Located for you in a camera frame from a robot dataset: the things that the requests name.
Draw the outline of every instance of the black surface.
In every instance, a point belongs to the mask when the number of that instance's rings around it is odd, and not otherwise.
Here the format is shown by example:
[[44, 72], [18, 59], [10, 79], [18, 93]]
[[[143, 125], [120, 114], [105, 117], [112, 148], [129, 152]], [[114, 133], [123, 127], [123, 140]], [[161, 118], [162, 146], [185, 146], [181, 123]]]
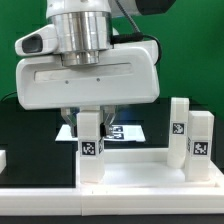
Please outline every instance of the black surface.
[[0, 217], [1, 224], [223, 224], [224, 215]]
[[0, 188], [75, 187], [75, 153], [56, 144], [59, 111], [25, 111], [14, 100], [0, 104], [0, 148], [7, 167]]
[[[191, 110], [206, 105], [191, 102]], [[115, 125], [141, 125], [146, 142], [106, 142], [105, 148], [166, 148], [169, 143], [170, 99], [153, 104], [119, 106]], [[58, 188], [75, 186], [77, 143], [55, 143], [64, 124], [59, 110], [25, 111], [16, 98], [0, 103], [0, 148], [7, 152], [7, 167], [0, 188]], [[224, 122], [216, 117], [212, 160], [224, 168]]]
[[165, 13], [176, 0], [136, 0], [138, 11], [142, 15]]

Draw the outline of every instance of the white pillar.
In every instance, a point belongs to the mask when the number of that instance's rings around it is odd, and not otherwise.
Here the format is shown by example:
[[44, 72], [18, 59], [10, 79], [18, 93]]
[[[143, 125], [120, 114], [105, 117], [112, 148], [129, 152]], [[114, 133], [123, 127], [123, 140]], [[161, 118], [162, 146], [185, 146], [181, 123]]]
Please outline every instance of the white pillar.
[[214, 116], [207, 111], [189, 112], [186, 181], [209, 180]]
[[180, 169], [184, 167], [187, 143], [189, 99], [172, 98], [170, 112], [170, 135], [167, 165]]
[[104, 140], [100, 126], [102, 111], [83, 110], [77, 115], [80, 181], [100, 182], [104, 176]]

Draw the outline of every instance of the green backdrop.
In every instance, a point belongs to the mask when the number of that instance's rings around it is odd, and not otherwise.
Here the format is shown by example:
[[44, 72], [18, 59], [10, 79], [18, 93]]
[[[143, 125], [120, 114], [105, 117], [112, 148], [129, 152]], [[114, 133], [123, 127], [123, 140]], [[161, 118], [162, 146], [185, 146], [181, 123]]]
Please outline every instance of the green backdrop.
[[[0, 97], [15, 91], [20, 60], [15, 41], [46, 24], [46, 0], [0, 0]], [[224, 1], [177, 0], [162, 15], [134, 18], [142, 32], [158, 37], [161, 97], [190, 97], [224, 118]], [[131, 28], [115, 19], [120, 33]]]

